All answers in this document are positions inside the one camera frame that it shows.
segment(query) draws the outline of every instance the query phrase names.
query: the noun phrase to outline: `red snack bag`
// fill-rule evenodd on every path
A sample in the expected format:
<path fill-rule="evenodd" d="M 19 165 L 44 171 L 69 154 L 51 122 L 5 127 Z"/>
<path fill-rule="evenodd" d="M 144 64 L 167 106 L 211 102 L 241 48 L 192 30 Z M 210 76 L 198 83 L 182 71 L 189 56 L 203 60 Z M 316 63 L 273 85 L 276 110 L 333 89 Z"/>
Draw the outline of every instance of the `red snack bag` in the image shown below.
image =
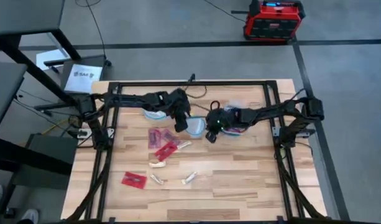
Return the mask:
<path fill-rule="evenodd" d="M 126 172 L 121 183 L 128 185 L 128 186 L 131 186 L 131 187 L 144 189 L 145 185 L 146 185 L 146 180 L 147 180 L 147 178 L 142 176 L 142 175 L 134 174 L 131 172 Z"/>
<path fill-rule="evenodd" d="M 149 129 L 149 149 L 158 149 L 161 147 L 161 133 L 158 129 Z"/>
<path fill-rule="evenodd" d="M 175 143 L 170 141 L 161 149 L 159 149 L 157 152 L 155 152 L 154 155 L 157 157 L 158 161 L 162 162 L 168 156 L 171 156 L 171 154 L 175 152 L 177 149 L 178 149 L 177 145 L 175 145 Z"/>
<path fill-rule="evenodd" d="M 166 140 L 167 142 L 171 141 L 175 145 L 179 145 L 180 144 L 180 140 L 174 134 L 172 134 L 172 132 L 170 132 L 170 130 L 168 130 L 168 129 L 164 129 L 161 132 L 161 138 Z"/>

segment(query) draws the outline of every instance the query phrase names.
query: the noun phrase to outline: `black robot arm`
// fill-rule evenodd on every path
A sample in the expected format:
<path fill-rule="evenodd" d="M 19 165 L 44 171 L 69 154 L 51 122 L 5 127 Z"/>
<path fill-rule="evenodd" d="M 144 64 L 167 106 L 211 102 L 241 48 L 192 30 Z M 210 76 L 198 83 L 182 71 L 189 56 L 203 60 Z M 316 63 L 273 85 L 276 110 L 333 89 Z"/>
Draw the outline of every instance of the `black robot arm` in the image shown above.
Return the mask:
<path fill-rule="evenodd" d="M 302 110 L 296 108 L 298 103 L 303 103 Z M 289 125 L 280 129 L 278 141 L 286 147 L 293 147 L 296 135 L 304 130 L 307 125 L 324 119 L 323 104 L 317 98 L 300 98 L 299 100 L 287 100 L 283 103 L 253 110 L 250 108 L 224 109 L 215 108 L 211 110 L 207 117 L 206 138 L 214 143 L 218 133 L 229 128 L 249 128 L 259 121 L 280 116 L 293 116 L 295 120 Z"/>
<path fill-rule="evenodd" d="M 104 102 L 98 110 L 95 100 Z M 175 119 L 175 131 L 185 130 L 188 125 L 186 117 L 190 115 L 190 104 L 184 90 L 177 88 L 171 93 L 159 91 L 145 95 L 120 95 L 112 93 L 93 94 L 82 99 L 79 103 L 81 119 L 86 122 L 92 132 L 94 148 L 105 150 L 112 144 L 107 129 L 102 127 L 99 117 L 105 115 L 113 107 L 143 108 L 147 111 L 163 111 L 167 116 Z"/>

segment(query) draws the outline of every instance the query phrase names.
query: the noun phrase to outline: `red generator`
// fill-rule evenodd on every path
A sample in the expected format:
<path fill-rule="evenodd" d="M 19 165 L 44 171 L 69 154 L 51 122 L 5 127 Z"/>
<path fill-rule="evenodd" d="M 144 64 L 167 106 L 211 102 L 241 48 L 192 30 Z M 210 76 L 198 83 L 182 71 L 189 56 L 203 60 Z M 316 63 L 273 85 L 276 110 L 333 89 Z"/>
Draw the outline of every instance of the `red generator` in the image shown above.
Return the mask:
<path fill-rule="evenodd" d="M 252 0 L 244 26 L 247 40 L 291 40 L 305 17 L 300 1 Z"/>

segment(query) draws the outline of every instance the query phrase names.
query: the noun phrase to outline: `white paper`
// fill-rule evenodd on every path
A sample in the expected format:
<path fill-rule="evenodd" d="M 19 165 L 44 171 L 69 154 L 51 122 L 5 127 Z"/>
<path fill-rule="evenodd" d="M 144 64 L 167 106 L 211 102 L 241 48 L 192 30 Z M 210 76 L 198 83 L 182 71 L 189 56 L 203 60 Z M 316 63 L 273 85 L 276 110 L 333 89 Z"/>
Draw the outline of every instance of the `white paper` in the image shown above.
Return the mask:
<path fill-rule="evenodd" d="M 44 65 L 44 62 L 51 61 L 51 60 L 61 60 L 61 59 L 68 59 L 68 56 L 65 57 L 60 50 L 51 50 L 48 52 L 42 52 L 35 56 L 35 62 L 37 64 L 37 67 L 39 67 L 41 70 L 49 69 L 48 67 Z"/>
<path fill-rule="evenodd" d="M 99 81 L 102 67 L 74 64 L 68 77 L 65 91 L 92 93 L 92 83 Z"/>

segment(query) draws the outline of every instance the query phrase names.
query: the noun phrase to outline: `concrete floor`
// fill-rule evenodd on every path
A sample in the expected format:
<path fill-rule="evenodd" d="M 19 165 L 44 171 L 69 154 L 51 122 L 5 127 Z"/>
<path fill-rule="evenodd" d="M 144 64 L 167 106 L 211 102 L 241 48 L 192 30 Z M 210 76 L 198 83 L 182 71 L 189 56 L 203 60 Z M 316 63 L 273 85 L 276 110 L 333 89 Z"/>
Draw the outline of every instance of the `concrete floor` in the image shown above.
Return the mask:
<path fill-rule="evenodd" d="M 247 10 L 250 3 L 212 2 L 227 11 Z M 381 0 L 307 0 L 303 4 L 307 17 L 298 40 L 381 39 Z M 242 22 L 202 0 L 105 0 L 93 11 L 106 44 L 243 40 Z M 61 27 L 72 44 L 100 44 L 89 10 L 74 1 L 66 2 Z M 37 34 L 23 37 L 21 45 L 52 43 L 45 34 Z M 324 103 L 323 126 L 349 214 L 352 220 L 381 223 L 381 45 L 301 46 L 301 52 L 315 95 Z M 35 61 L 40 52 L 24 53 Z M 81 55 L 100 53 L 80 51 Z M 186 79 L 196 73 L 197 78 L 215 79 L 292 78 L 296 88 L 303 87 L 291 46 L 109 49 L 106 54 L 114 66 L 105 80 Z M 12 60 L 0 52 L 0 61 Z M 54 73 L 48 74 L 58 81 Z M 22 89 L 57 100 L 29 74 Z M 44 103 L 23 95 L 23 102 L 30 105 Z M 12 105 L 1 124 L 0 138 L 19 144 L 30 133 L 49 126 Z M 321 158 L 314 156 L 326 207 L 335 216 Z M 64 190 L 31 189 L 28 197 L 18 201 L 22 208 L 42 208 L 42 221 L 54 221 L 59 219 L 64 194 Z"/>

